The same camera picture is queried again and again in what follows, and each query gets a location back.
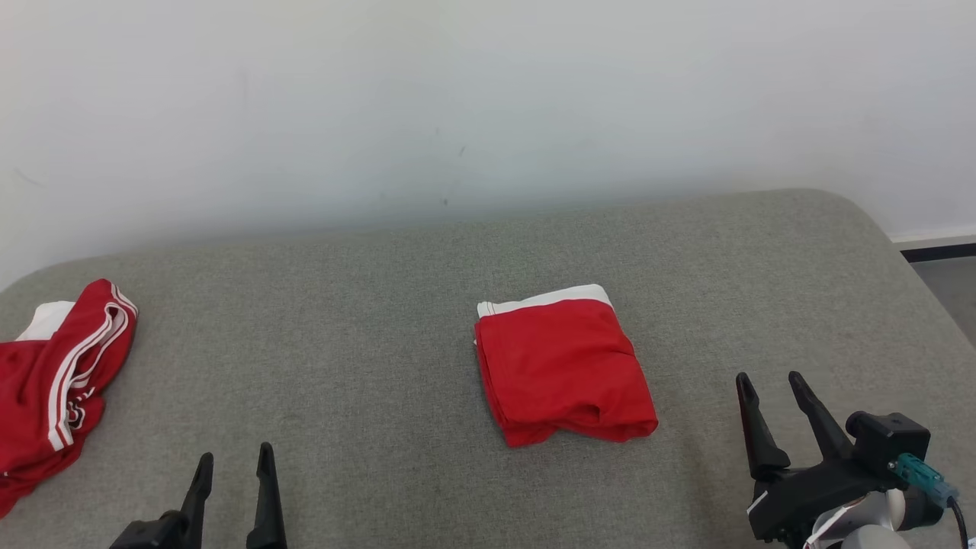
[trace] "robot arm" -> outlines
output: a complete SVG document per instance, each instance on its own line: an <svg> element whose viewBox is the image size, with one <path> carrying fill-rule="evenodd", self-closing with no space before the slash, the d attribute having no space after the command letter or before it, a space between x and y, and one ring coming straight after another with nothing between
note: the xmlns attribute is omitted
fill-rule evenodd
<svg viewBox="0 0 976 549"><path fill-rule="evenodd" d="M776 446L759 411L749 376L736 377L755 480L748 513L756 539L777 540L789 549L829 547L826 540L842 540L836 546L845 549L873 549L872 543L897 547L891 536L901 537L894 530L934 525L946 507L953 507L967 547L957 491L922 461L931 438L927 429L897 412L856 412L846 423L852 444L798 372L790 373L790 385L823 456L813 467L790 468L790 458ZM868 526L886 532L861 530Z"/></svg>

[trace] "folded clothing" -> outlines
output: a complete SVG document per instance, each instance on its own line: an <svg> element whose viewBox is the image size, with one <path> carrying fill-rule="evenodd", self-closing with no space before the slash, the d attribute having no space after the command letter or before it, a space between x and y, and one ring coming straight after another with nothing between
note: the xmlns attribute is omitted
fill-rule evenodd
<svg viewBox="0 0 976 549"><path fill-rule="evenodd" d="M481 377L509 446L557 429L622 443L657 428L647 380L602 287L477 309Z"/></svg>

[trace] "gray upholstered bench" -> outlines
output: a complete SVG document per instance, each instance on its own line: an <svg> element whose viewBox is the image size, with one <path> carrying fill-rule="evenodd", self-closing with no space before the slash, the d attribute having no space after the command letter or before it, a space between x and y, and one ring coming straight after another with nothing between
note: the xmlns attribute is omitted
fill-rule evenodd
<svg viewBox="0 0 976 549"><path fill-rule="evenodd" d="M217 460L204 546L243 547L261 441L301 547L749 547L734 376L777 442L819 461L787 382L837 418L902 411L976 493L976 352L861 210L818 191L736 194L499 223L146 251L0 294L0 336L96 278L141 309L81 459L0 521L0 545L102 549L179 506ZM505 446L471 344L475 304L596 282L661 427ZM956 526L910 532L953 547Z"/></svg>

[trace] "red clothing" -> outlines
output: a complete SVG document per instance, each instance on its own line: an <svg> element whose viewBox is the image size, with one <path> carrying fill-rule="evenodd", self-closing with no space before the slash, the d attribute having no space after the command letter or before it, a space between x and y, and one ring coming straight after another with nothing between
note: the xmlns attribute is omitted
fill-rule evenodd
<svg viewBox="0 0 976 549"><path fill-rule="evenodd" d="M50 339L0 343L0 518L78 459L138 313L114 284L96 280Z"/></svg>
<svg viewBox="0 0 976 549"><path fill-rule="evenodd" d="M487 313L475 326L485 394L509 446L540 443L557 429L622 443L657 428L647 381L608 300L512 305L479 307Z"/></svg>

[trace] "white wall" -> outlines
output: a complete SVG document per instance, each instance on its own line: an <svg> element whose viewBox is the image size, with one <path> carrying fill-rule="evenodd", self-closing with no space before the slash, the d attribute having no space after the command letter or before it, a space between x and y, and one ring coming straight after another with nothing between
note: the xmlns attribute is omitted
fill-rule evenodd
<svg viewBox="0 0 976 549"><path fill-rule="evenodd" d="M3 0L0 287L217 233L817 187L976 233L971 0Z"/></svg>

